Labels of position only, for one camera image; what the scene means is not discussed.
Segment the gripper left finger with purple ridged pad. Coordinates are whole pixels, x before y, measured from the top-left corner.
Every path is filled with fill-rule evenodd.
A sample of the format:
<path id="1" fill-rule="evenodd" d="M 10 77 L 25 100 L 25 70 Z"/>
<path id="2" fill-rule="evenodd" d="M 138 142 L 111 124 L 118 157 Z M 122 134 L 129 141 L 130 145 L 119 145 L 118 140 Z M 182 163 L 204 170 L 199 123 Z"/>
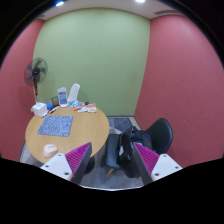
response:
<path id="1" fill-rule="evenodd" d="M 57 153 L 42 165 L 41 169 L 79 185 L 85 174 L 91 153 L 92 143 L 89 142 L 67 154 Z"/>

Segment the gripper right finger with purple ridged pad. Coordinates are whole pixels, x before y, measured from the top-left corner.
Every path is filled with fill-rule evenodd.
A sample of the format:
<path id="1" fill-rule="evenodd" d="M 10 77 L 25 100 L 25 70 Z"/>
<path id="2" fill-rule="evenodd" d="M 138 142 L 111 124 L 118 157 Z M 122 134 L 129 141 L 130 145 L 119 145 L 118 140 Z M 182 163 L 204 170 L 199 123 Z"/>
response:
<path id="1" fill-rule="evenodd" d="M 133 144 L 133 155 L 145 185 L 182 169 L 168 154 L 157 154 L 137 143 Z"/>

